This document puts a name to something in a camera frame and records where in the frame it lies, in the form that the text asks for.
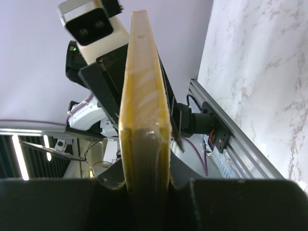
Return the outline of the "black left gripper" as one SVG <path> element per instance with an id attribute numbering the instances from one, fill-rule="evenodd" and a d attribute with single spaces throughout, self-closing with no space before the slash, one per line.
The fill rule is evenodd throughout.
<path id="1" fill-rule="evenodd" d="M 96 59 L 96 64 L 87 66 L 74 40 L 69 41 L 66 61 L 66 77 L 83 87 L 88 87 L 97 98 L 114 128 L 118 130 L 119 109 L 124 82 L 128 44 L 125 44 Z M 169 107 L 172 135 L 179 149 L 185 152 L 181 140 L 181 109 L 169 82 L 163 62 L 157 53 Z"/>

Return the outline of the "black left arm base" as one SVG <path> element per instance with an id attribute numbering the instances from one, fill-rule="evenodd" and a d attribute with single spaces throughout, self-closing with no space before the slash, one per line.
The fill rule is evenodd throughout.
<path id="1" fill-rule="evenodd" d="M 188 105 L 174 104 L 173 118 L 179 135 L 184 138 L 189 138 L 193 134 L 207 135 L 211 146 L 223 153 L 229 144 L 231 131 L 208 102 L 203 102 L 199 108 L 201 112 L 194 113 Z"/>

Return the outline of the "yellow file folder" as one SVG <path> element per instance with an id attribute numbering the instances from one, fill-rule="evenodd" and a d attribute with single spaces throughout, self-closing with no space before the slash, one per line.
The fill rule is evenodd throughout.
<path id="1" fill-rule="evenodd" d="M 119 137 L 128 191 L 166 193 L 171 123 L 148 13 L 131 14 Z"/>

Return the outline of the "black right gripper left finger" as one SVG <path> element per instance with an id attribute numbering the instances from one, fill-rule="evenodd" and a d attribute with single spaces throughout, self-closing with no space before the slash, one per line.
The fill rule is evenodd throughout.
<path id="1" fill-rule="evenodd" d="M 1 180 L 2 231 L 130 231 L 121 161 L 95 178 Z"/>

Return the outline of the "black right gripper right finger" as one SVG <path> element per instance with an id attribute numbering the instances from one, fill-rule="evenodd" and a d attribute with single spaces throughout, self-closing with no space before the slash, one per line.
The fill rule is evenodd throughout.
<path id="1" fill-rule="evenodd" d="M 205 179 L 171 156 L 166 230 L 305 231 L 308 198 L 288 180 Z"/>

